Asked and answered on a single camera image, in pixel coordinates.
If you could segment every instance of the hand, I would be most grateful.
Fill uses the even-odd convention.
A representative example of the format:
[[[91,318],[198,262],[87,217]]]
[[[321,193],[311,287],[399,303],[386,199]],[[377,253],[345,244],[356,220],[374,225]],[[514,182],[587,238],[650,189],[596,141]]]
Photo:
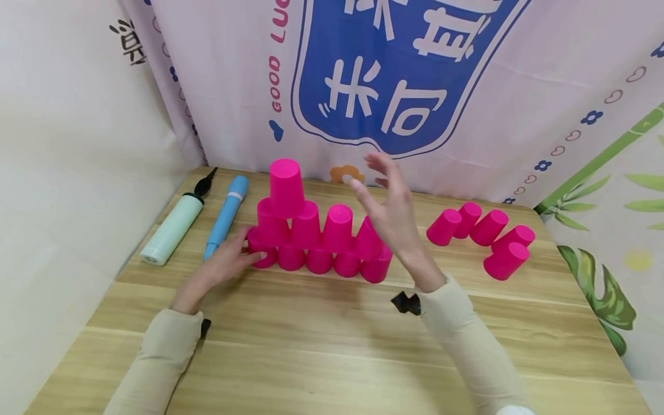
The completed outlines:
[[[401,258],[407,251],[422,245],[415,224],[410,189],[404,181],[399,165],[385,153],[369,153],[365,161],[370,169],[387,177],[376,183],[387,188],[387,200],[381,205],[358,180],[351,181],[357,200],[367,211],[378,235]]]
[[[242,246],[250,228],[251,226],[243,226],[238,233],[226,239],[214,254],[180,285],[171,302],[172,310],[183,314],[198,313],[201,301],[208,291],[268,255],[267,252],[244,253]]]
[[[415,223],[412,195],[401,175],[399,165],[384,153],[365,156],[369,169],[384,176],[376,183],[387,188],[387,200],[376,202],[367,188],[358,180],[351,181],[357,200],[367,211],[371,223],[383,242],[404,264],[415,285],[424,292],[433,292],[445,285],[447,279],[426,249]]]

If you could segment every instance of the chinese character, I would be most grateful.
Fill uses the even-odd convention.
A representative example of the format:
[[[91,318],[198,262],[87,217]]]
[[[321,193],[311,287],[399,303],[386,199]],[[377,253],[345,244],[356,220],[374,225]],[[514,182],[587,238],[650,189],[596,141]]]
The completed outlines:
[[[457,9],[468,10],[474,13],[489,15],[498,10],[503,0],[436,0],[439,3],[456,7]]]
[[[353,6],[357,11],[365,11],[376,8],[374,14],[374,27],[380,29],[380,21],[385,20],[385,37],[388,41],[394,40],[394,28],[392,27],[392,15],[390,14],[390,0],[346,0],[346,5],[343,12],[347,15],[353,14]],[[402,6],[408,4],[408,0],[391,0]]]
[[[464,57],[468,58],[473,54],[473,39],[479,33],[482,33],[484,28],[491,21],[491,17],[482,15],[478,21],[460,19],[447,14],[445,7],[438,10],[427,10],[424,12],[424,20],[429,23],[429,29],[424,35],[424,39],[415,39],[413,47],[419,50],[419,54],[427,56],[430,53],[435,53],[440,56],[454,58],[454,62],[459,62]],[[438,41],[435,38],[438,35],[439,29],[443,29],[443,34]],[[454,39],[450,44],[452,34],[449,31],[458,32],[454,34]]]
[[[325,78],[325,84],[330,87],[330,108],[337,109],[337,100],[339,94],[348,95],[348,104],[346,105],[346,118],[353,118],[355,115],[355,98],[360,102],[362,112],[365,117],[371,115],[371,106],[369,105],[369,97],[378,100],[378,92],[369,88],[368,86],[359,85],[360,71],[362,70],[363,58],[358,56],[355,59],[355,66],[353,67],[353,75],[351,76],[351,83],[349,85],[341,83],[341,76],[343,75],[343,60],[338,59],[334,64],[334,73],[332,79]],[[368,84],[376,79],[380,72],[380,64],[374,61],[374,64],[362,77],[362,81]]]
[[[387,134],[387,130],[392,124],[396,109],[399,107],[401,100],[409,98],[437,98],[438,102],[436,102],[436,105],[433,109],[436,111],[438,108],[440,108],[448,95],[447,90],[409,90],[406,88],[407,86],[408,83],[405,80],[399,81],[399,83],[396,85],[394,95],[392,95],[392,100],[390,101],[390,106],[387,107],[385,118],[383,119],[382,126],[380,127],[380,130],[385,134]],[[397,117],[396,122],[394,123],[394,127],[392,127],[392,132],[402,136],[413,135],[424,125],[427,118],[429,118],[429,114],[431,114],[431,110],[429,108],[408,108]],[[404,124],[410,116],[420,116],[420,123],[418,123],[418,125],[413,128],[406,129],[404,128]]]
[[[125,51],[123,54],[129,55],[129,59],[131,60],[132,65],[140,65],[145,63],[145,53],[143,53],[143,46],[141,46],[141,41],[138,39],[138,35],[134,30],[132,21],[127,23],[122,19],[118,19],[118,27],[108,25],[108,28],[120,35],[122,50]]]

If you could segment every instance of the blue shield logo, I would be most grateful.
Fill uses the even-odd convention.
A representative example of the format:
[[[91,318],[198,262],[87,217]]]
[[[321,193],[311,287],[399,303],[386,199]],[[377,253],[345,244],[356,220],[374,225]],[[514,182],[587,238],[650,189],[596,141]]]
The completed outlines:
[[[394,158],[439,148],[530,1],[305,0],[295,122]]]

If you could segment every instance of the sleeve cuff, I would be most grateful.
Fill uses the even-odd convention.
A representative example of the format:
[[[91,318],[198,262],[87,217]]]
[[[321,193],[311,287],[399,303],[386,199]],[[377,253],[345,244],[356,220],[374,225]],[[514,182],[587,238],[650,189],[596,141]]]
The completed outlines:
[[[193,353],[201,337],[203,313],[196,315],[162,310],[155,316],[143,337],[141,352],[176,359]]]
[[[447,283],[431,293],[416,288],[420,298],[420,317],[427,327],[443,334],[450,334],[473,321],[475,312],[468,295],[459,283],[445,274]]]

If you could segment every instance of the black clip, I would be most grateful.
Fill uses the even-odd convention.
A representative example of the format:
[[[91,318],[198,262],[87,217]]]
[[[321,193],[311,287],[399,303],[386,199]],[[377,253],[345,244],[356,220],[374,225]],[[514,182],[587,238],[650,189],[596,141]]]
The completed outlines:
[[[207,331],[210,329],[211,325],[212,320],[203,319],[203,322],[201,323],[201,339],[204,339],[205,336],[207,336]]]
[[[422,309],[420,308],[420,298],[417,294],[413,294],[411,298],[408,298],[406,293],[402,291],[396,297],[392,298],[392,304],[394,304],[400,313],[410,312],[414,315],[420,315],[422,312]]]

